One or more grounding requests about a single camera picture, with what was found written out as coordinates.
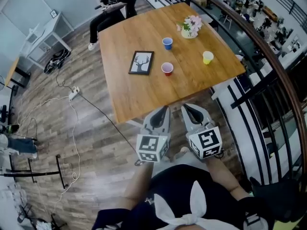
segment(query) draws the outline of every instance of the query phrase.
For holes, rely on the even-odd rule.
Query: extension cord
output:
[[[79,87],[73,86],[73,88],[71,89],[71,91],[69,92],[69,101],[71,102],[80,92]]]

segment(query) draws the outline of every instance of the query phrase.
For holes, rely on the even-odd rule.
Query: laminate flooring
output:
[[[138,13],[152,8],[145,0],[138,0]],[[89,24],[85,24],[68,35],[64,40],[73,49],[69,58],[60,69],[58,81],[66,86],[78,86],[82,95],[100,108],[111,120],[114,120],[110,103],[100,49],[89,51]],[[52,55],[46,54],[42,62]],[[59,87],[56,82],[58,71],[50,75],[41,69],[31,69],[31,79],[27,89],[18,92],[13,100],[15,116],[13,122],[22,123],[31,110],[51,98],[65,97],[69,89]],[[242,178],[241,164],[237,155],[229,127],[216,101],[211,100],[211,91],[205,90],[198,95],[171,105],[171,148],[172,156],[182,146],[188,146],[185,138],[186,130],[182,122],[180,107],[184,103],[196,104],[208,110],[220,128],[225,150],[222,160],[236,176]],[[38,158],[33,160],[32,170],[35,172],[56,171],[57,154],[61,155],[60,166],[65,183],[72,183],[73,172],[81,174],[72,184],[62,200],[57,204],[56,218],[67,222],[66,229],[90,229],[100,209],[114,207],[118,197],[124,192],[129,179],[137,169],[134,166],[137,155],[125,139],[117,132],[108,119],[96,108],[80,96],[72,102],[78,113],[79,122],[74,131],[76,145],[81,157],[77,155],[72,131],[76,122],[76,114],[70,107],[67,98],[52,100],[34,109],[23,122],[20,135],[35,137],[37,122]],[[139,128],[129,124],[116,125],[133,147]],[[25,156],[14,156],[16,169],[28,169]],[[50,220],[55,202],[59,200],[63,188],[58,175],[36,177],[37,184],[31,178],[19,178],[17,181],[26,191],[28,203],[39,218]]]

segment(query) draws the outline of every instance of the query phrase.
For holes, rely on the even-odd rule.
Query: person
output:
[[[92,230],[272,230],[274,219],[215,157],[182,148],[171,162],[146,162],[117,208],[98,212]]]
[[[0,150],[11,148],[20,153],[31,153],[37,158],[37,146],[31,138],[14,139],[5,134],[0,134]]]
[[[100,32],[117,22],[120,22],[122,14],[120,8],[127,4],[127,18],[134,13],[134,8],[129,0],[101,0],[101,7],[105,9],[102,14],[94,18],[90,23],[89,50],[94,50],[97,45],[97,32]]]

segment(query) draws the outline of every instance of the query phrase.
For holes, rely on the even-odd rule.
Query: white sneaker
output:
[[[94,50],[96,48],[96,45],[97,45],[97,42],[94,43],[94,44],[89,44],[88,45],[88,50],[90,50],[90,51]]]

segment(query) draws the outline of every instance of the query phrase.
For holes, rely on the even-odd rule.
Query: flower vase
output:
[[[192,39],[192,38],[197,37],[197,35],[191,36],[190,30],[185,30],[183,27],[182,27],[182,29],[181,29],[181,35],[182,35],[184,38],[187,38],[187,39]]]

